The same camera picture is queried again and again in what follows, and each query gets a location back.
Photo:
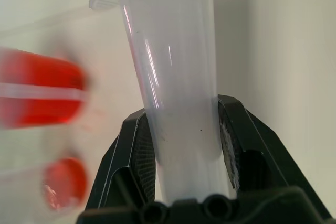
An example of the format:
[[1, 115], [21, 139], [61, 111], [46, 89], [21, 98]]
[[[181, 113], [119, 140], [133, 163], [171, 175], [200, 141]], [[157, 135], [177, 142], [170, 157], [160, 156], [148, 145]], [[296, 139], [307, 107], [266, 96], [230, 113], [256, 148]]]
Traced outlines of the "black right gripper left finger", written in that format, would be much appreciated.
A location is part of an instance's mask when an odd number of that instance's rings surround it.
[[141, 208], [155, 200], [156, 160], [144, 110], [130, 114], [103, 156], [86, 209]]

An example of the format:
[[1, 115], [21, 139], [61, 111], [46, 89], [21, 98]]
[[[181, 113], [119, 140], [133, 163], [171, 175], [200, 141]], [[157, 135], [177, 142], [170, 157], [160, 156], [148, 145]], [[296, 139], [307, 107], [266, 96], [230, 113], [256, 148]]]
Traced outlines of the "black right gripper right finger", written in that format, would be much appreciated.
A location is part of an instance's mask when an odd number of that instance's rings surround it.
[[218, 96], [218, 114], [225, 166], [237, 194], [297, 186], [306, 193], [320, 215], [330, 215], [271, 128], [231, 96]]

